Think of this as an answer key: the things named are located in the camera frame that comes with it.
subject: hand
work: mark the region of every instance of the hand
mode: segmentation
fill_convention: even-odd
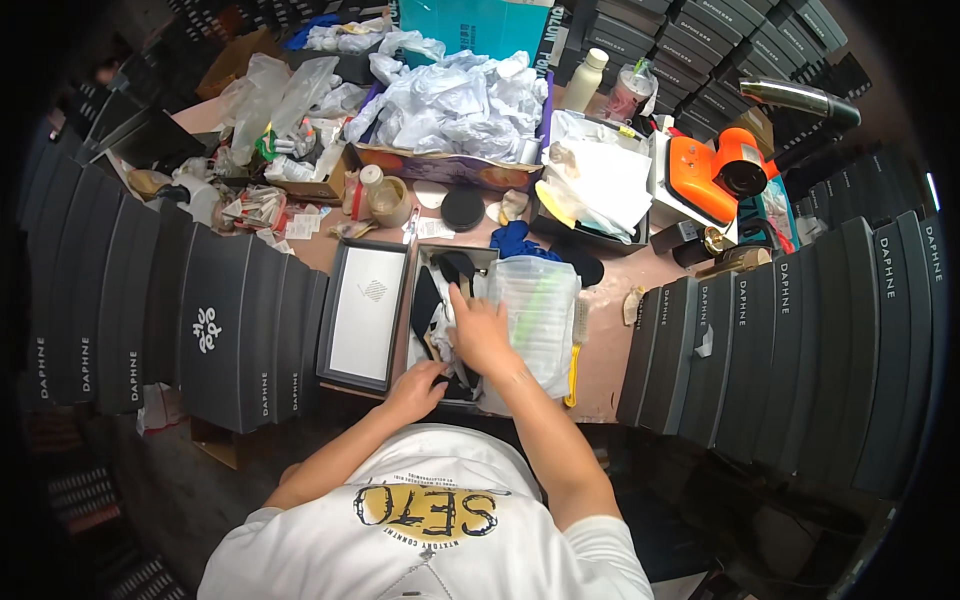
[[[444,397],[446,382],[434,386],[433,380],[445,369],[446,363],[421,360],[400,376],[380,405],[392,420],[396,420],[397,428],[423,419],[437,407],[437,402]]]
[[[460,288],[450,284],[450,303],[457,319],[446,335],[470,368],[486,377],[523,368],[523,361],[510,346],[507,334],[507,307],[500,302],[496,311],[486,298],[464,300]]]

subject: white logo on box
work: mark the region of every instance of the white logo on box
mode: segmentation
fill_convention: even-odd
[[[217,318],[217,311],[210,306],[206,310],[197,309],[197,322],[193,324],[193,334],[200,339],[200,352],[206,354],[207,350],[213,350],[213,338],[219,337],[222,327],[218,327],[213,322]]]

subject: purple cardboard box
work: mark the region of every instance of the purple cardboard box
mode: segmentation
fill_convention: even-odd
[[[550,118],[553,115],[552,72],[547,72],[546,82],[549,92],[543,103],[543,118],[536,130],[536,135],[542,137],[540,149],[550,145]],[[364,100],[364,106],[385,89],[383,83],[375,82]],[[443,153],[414,156],[407,150],[371,144],[370,138],[375,127],[376,123],[371,125],[353,146],[364,165],[375,164],[383,169],[384,175],[438,183],[473,184],[498,192],[509,189],[529,190],[532,194],[534,183],[540,179],[540,171],[543,169],[540,164],[540,150],[537,151],[535,164],[509,164],[475,156]]]

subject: small bottle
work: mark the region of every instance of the small bottle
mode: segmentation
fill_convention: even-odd
[[[398,228],[407,222],[413,207],[403,180],[383,177],[383,170],[370,164],[360,170],[360,182],[363,183],[367,206],[377,223],[385,228]]]
[[[610,57],[599,48],[590,48],[587,58],[573,72],[561,108],[583,112],[603,80],[603,68]]]

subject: yellow brush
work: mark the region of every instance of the yellow brush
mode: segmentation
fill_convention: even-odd
[[[577,405],[577,358],[580,357],[580,346],[587,341],[587,317],[590,314],[590,305],[583,298],[578,298],[573,305],[573,357],[570,359],[570,394],[564,396],[564,404],[568,407]]]

